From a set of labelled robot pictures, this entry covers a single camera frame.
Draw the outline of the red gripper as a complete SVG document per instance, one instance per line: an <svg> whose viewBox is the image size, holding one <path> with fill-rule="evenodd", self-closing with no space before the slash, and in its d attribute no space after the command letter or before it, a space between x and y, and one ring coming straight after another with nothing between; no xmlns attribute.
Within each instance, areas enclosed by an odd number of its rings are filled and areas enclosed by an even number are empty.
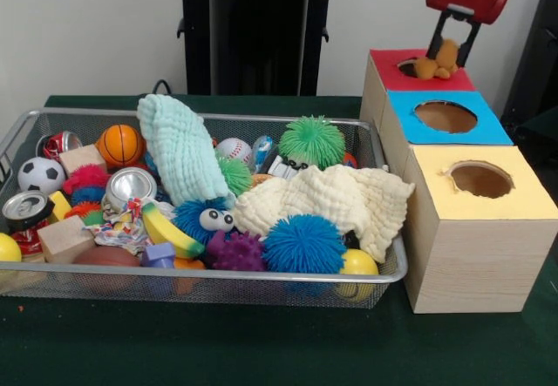
<svg viewBox="0 0 558 386"><path fill-rule="evenodd" d="M429 59L437 57L444 40L443 29L447 19L452 16L451 10L453 10L472 19L467 21L471 30L466 40L459 46L456 60L458 67L464 67L479 33L480 23L493 24L500 16L506 3L507 0L426 0L428 7L441 11L426 57Z"/></svg>

